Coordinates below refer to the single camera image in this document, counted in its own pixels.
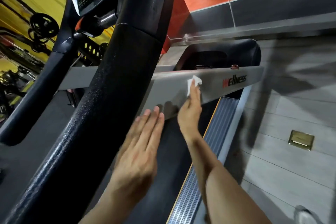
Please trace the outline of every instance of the white sneaker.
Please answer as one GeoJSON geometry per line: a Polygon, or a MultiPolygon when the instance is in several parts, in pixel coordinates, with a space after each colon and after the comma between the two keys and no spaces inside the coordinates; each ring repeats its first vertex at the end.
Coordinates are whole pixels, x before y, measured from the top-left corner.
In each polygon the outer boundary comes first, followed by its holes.
{"type": "Polygon", "coordinates": [[[318,224],[317,220],[308,210],[300,210],[294,217],[296,224],[318,224]]]}

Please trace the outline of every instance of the wellness logo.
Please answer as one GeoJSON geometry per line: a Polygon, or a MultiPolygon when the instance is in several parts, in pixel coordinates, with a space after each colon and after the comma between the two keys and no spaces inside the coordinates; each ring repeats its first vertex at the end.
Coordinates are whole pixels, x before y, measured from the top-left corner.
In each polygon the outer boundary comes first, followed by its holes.
{"type": "Polygon", "coordinates": [[[246,81],[246,75],[239,76],[239,77],[237,77],[237,75],[233,75],[232,78],[223,80],[223,88],[231,86],[231,85],[235,85],[238,83],[242,83],[245,81],[246,81]]]}

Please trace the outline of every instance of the brass floor plate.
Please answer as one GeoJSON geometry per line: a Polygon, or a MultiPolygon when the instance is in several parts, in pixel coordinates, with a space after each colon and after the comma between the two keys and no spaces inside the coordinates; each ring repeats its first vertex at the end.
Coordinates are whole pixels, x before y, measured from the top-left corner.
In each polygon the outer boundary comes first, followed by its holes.
{"type": "Polygon", "coordinates": [[[292,130],[288,143],[296,147],[311,150],[315,136],[292,130]]]}

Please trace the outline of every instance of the treadmill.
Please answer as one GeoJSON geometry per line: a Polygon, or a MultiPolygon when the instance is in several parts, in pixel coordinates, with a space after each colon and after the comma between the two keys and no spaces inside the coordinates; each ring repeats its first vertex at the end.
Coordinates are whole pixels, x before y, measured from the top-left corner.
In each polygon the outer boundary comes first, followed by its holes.
{"type": "Polygon", "coordinates": [[[173,0],[67,0],[44,70],[0,128],[0,141],[8,148],[20,144],[57,90],[86,92],[24,188],[6,182],[22,175],[19,168],[8,166],[0,184],[0,207],[11,210],[0,221],[79,222],[103,192],[134,117],[155,105],[166,118],[157,177],[125,223],[204,219],[196,175],[176,120],[187,98],[187,80],[196,75],[203,81],[199,130],[224,162],[251,85],[263,74],[261,52],[252,39],[193,44],[181,51],[176,64],[157,66],[172,6],[173,0]],[[114,24],[99,66],[70,68],[81,41],[114,24]],[[16,202],[4,205],[13,195],[16,202]]]}

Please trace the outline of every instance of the hand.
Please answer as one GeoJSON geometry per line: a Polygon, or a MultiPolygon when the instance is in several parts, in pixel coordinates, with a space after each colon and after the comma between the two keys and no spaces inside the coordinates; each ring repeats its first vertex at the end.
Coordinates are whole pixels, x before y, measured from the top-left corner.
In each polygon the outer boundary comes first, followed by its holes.
{"type": "Polygon", "coordinates": [[[132,209],[147,193],[157,173],[157,150],[164,124],[156,106],[137,117],[116,158],[106,193],[112,200],[132,209]]]}
{"type": "Polygon", "coordinates": [[[195,80],[193,80],[190,86],[190,96],[181,107],[177,116],[180,130],[187,143],[190,140],[201,137],[198,131],[201,112],[201,92],[199,87],[195,86],[195,80]]]}

